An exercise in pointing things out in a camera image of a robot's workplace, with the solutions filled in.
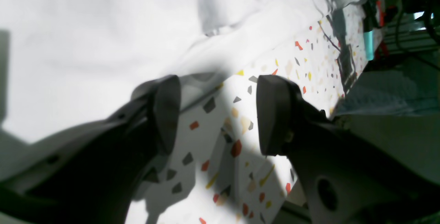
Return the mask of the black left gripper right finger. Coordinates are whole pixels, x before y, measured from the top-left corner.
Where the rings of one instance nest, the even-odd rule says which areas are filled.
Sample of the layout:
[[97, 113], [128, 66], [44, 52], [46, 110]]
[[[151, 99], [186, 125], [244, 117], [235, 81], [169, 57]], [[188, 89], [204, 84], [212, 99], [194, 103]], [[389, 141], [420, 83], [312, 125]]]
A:
[[309, 223], [439, 223], [439, 183], [334, 125], [294, 82], [260, 76], [256, 107], [260, 151], [288, 158]]

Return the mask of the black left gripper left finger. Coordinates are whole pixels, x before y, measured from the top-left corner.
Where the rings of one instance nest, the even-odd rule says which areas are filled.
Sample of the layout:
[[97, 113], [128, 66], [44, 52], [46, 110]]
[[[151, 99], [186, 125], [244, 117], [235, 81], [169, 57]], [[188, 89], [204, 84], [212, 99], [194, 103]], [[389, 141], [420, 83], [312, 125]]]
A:
[[33, 224], [122, 224], [149, 163], [174, 149], [179, 77], [136, 88], [130, 102], [94, 127], [54, 138], [66, 143], [1, 181], [1, 213]]

